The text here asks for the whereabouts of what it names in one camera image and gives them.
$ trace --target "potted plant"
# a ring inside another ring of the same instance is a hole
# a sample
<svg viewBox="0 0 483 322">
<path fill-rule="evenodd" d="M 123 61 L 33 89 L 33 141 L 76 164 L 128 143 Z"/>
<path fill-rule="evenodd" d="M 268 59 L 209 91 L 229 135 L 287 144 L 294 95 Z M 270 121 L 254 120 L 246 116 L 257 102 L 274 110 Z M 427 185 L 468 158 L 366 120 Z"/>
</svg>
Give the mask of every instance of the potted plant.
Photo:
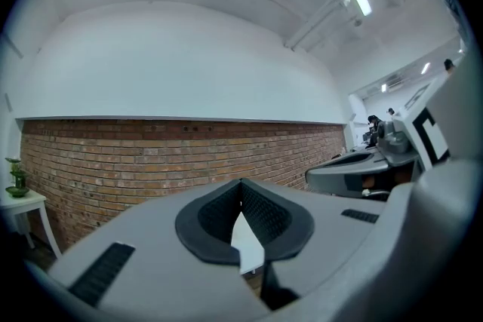
<svg viewBox="0 0 483 322">
<path fill-rule="evenodd" d="M 9 186 L 5 190 L 13 197 L 13 198 L 22 198 L 25 194 L 29 191 L 27 187 L 25 187 L 25 178 L 26 173 L 20 169 L 20 160 L 16 158 L 6 158 L 10 163 L 10 174 L 13 177 L 12 182 L 14 182 L 14 186 Z"/>
</svg>

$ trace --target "white side table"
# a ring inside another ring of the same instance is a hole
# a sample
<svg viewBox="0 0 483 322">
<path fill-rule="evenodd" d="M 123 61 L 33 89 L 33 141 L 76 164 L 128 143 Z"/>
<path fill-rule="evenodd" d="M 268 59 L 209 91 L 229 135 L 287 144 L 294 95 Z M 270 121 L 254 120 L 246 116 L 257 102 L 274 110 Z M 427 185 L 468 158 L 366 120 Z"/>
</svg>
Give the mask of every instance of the white side table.
<svg viewBox="0 0 483 322">
<path fill-rule="evenodd" d="M 22 223 L 25 224 L 26 213 L 31 210 L 40 210 L 40 217 L 42 218 L 42 224 L 45 229 L 47 239 L 51 244 L 52 250 L 55 256 L 59 259 L 62 254 L 60 253 L 57 242 L 55 241 L 54 234 L 52 233 L 51 225 L 48 222 L 47 212 L 45 212 L 45 196 L 40 195 L 35 191 L 28 191 L 22 198 L 12 198 L 5 190 L 0 194 L 0 210 L 3 212 L 3 216 L 21 215 L 24 217 Z M 29 246 L 33 248 L 33 242 L 28 230 L 23 230 L 25 236 L 29 242 Z"/>
</svg>

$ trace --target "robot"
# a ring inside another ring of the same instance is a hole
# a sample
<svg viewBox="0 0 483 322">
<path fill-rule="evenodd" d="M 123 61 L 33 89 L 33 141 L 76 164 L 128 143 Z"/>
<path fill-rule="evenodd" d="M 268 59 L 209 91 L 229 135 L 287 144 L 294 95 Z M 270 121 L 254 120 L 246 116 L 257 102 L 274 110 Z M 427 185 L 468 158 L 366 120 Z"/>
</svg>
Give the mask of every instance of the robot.
<svg viewBox="0 0 483 322">
<path fill-rule="evenodd" d="M 440 87 L 440 79 L 422 87 L 393 115 L 392 121 L 381 122 L 374 134 L 377 137 L 375 147 L 307 170 L 306 181 L 310 188 L 332 195 L 386 200 L 388 190 L 364 189 L 365 177 L 392 179 L 397 170 L 409 170 L 411 181 L 416 181 L 423 171 L 448 159 L 448 144 L 426 107 Z"/>
<path fill-rule="evenodd" d="M 35 268 L 32 273 L 80 320 L 397 315 L 447 262 L 476 208 L 478 126 L 468 128 L 463 142 L 448 135 L 454 124 L 445 119 L 464 122 L 469 111 L 463 107 L 481 108 L 474 55 L 383 125 L 376 152 L 347 156 L 373 155 L 361 164 L 412 158 L 420 165 L 417 182 L 396 186 L 386 202 L 249 179 L 208 184 L 132 207 L 67 250 L 48 275 Z M 475 94 L 455 94 L 462 84 Z M 444 143 L 431 131 L 436 125 Z M 240 212 L 265 250 L 260 298 L 240 276 L 238 251 L 229 244 Z M 398 296 L 391 296 L 396 288 Z"/>
</svg>

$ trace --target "person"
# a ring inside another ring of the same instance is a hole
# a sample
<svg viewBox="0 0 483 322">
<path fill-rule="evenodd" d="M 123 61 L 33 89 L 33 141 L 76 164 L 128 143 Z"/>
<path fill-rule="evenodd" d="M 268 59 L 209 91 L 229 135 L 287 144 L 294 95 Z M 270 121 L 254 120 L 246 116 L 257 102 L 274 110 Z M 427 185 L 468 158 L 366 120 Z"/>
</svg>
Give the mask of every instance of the person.
<svg viewBox="0 0 483 322">
<path fill-rule="evenodd" d="M 376 146 L 377 143 L 377 125 L 382 121 L 380 120 L 376 115 L 369 115 L 368 117 L 369 124 L 372 124 L 372 128 L 370 129 L 371 132 L 371 138 L 369 139 L 369 145 L 367 145 L 365 148 L 373 148 Z"/>
<path fill-rule="evenodd" d="M 447 59 L 445 61 L 445 70 L 448 73 L 448 75 L 451 75 L 451 73 L 454 71 L 455 67 L 453 64 L 453 61 L 450 59 Z"/>
<path fill-rule="evenodd" d="M 369 124 L 372 124 L 372 132 L 377 132 L 377 125 L 382 121 L 376 115 L 369 115 L 368 117 Z"/>
</svg>

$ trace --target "red brick wall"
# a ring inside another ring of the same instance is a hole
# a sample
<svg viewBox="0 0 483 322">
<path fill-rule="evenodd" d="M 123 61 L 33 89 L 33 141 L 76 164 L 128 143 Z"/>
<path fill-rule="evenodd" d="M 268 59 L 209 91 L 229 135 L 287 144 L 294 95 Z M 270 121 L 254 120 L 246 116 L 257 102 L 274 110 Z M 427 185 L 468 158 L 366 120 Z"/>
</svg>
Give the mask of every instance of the red brick wall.
<svg viewBox="0 0 483 322">
<path fill-rule="evenodd" d="M 305 188 L 305 171 L 340 153 L 341 125 L 26 121 L 27 185 L 47 197 L 61 249 L 132 204 L 239 177 Z M 32 230 L 44 238 L 38 217 Z"/>
</svg>

